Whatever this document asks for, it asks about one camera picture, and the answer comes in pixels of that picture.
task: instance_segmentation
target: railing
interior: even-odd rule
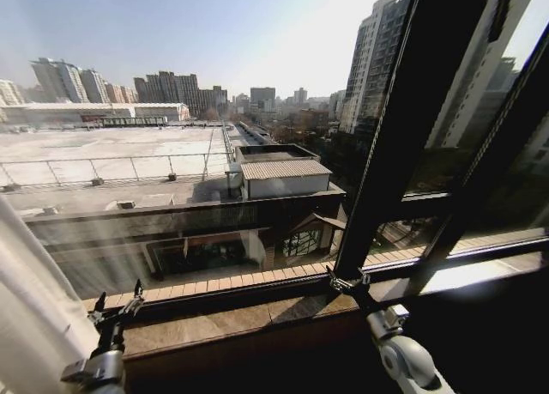
[[[0,185],[61,186],[90,183],[93,179],[140,181],[168,178],[168,174],[222,175],[228,155],[232,152],[0,162]]]
[[[223,125],[223,142],[225,143],[226,151],[226,161],[228,163],[234,162],[234,153],[232,151],[231,138],[229,138],[229,133],[226,131],[225,119],[221,119]]]

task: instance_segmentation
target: window frame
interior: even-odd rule
[[[487,139],[477,150],[461,184],[452,192],[404,195],[486,1],[410,1],[404,16],[403,27],[406,28],[401,33],[397,47],[399,51],[390,67],[391,80],[385,89],[387,98],[382,117],[377,125],[363,181],[335,262],[336,275],[343,278],[357,276],[377,228],[388,221],[448,215],[421,258],[392,264],[388,268],[373,266],[367,270],[373,282],[417,276],[435,268],[449,268],[534,252],[549,246],[549,236],[546,236],[486,249],[458,252],[451,258],[446,258],[462,236],[467,221],[474,217],[475,210],[486,200],[494,181],[501,177],[506,167],[520,154],[525,138],[528,140],[547,111],[546,99],[539,98],[539,94],[535,92],[536,88],[542,89],[543,85],[546,85],[543,66],[547,66],[549,58],[547,27],[516,79],[515,85],[508,92],[487,134]],[[433,26],[438,26],[437,21],[440,20],[445,21],[445,29],[433,30]],[[432,62],[439,55],[444,55],[444,64],[431,73],[425,73],[422,67],[426,65],[418,61]],[[427,87],[417,86],[418,77],[424,80]],[[420,106],[413,104],[413,100],[419,98],[419,94],[424,96],[424,103]],[[425,94],[431,96],[427,102]],[[528,120],[514,121],[513,118],[523,112],[525,101],[531,105],[528,112],[532,114],[525,116]],[[417,118],[425,120],[400,121],[403,115],[417,115]],[[522,129],[517,137],[516,127],[519,124]],[[402,155],[402,151],[391,153],[396,143],[401,143],[401,146],[405,147],[406,155]],[[493,166],[495,158],[498,158],[497,167]],[[394,172],[395,167],[398,167],[398,173]],[[395,175],[390,175],[391,186],[387,189],[383,177],[390,173]],[[372,184],[369,181],[383,183]],[[208,305],[210,310],[216,310],[298,295],[325,293],[328,282],[328,274],[316,274],[153,301],[143,307],[139,320],[158,319],[162,316],[172,318],[174,311],[191,312],[197,308],[202,309],[205,305]]]

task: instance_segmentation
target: wall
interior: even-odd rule
[[[326,191],[328,174],[282,179],[253,179],[250,181],[250,198],[284,197]]]

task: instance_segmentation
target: white building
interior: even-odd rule
[[[17,85],[12,81],[0,79],[0,106],[20,105],[25,100],[19,92]]]
[[[488,43],[488,32],[497,0],[488,1],[433,126],[427,148],[459,146],[529,2],[530,0],[510,0],[509,13],[499,39]]]
[[[31,66],[50,102],[89,102],[78,67],[49,58],[31,61]]]
[[[26,104],[4,109],[8,124],[82,125],[109,117],[166,117],[168,121],[189,119],[185,104]]]
[[[354,46],[353,62],[347,82],[346,101],[341,113],[340,130],[353,133],[357,123],[364,91],[366,78],[370,70],[371,60],[376,44],[377,31],[381,23],[383,7],[395,0],[378,0],[374,3],[371,15],[365,18],[359,27],[357,41]]]
[[[95,70],[83,70],[80,73],[82,85],[86,89],[87,98],[93,103],[108,104],[109,96],[106,93],[105,80]]]

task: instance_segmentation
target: window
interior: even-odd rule
[[[282,252],[285,257],[309,254],[318,248],[319,239],[320,230],[296,233],[289,239],[284,240]]]

